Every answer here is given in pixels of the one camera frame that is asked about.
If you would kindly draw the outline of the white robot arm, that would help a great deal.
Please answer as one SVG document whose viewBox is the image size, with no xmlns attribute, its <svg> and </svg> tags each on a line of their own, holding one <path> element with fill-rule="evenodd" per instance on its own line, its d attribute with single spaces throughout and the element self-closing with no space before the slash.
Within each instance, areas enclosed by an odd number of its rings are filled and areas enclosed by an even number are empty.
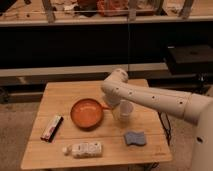
<svg viewBox="0 0 213 171">
<path fill-rule="evenodd" d="M 121 68 L 101 83 L 101 90 L 112 108 L 125 99 L 194 124 L 191 171 L 213 171 L 213 97 L 128 84 L 128 74 Z"/>
</svg>

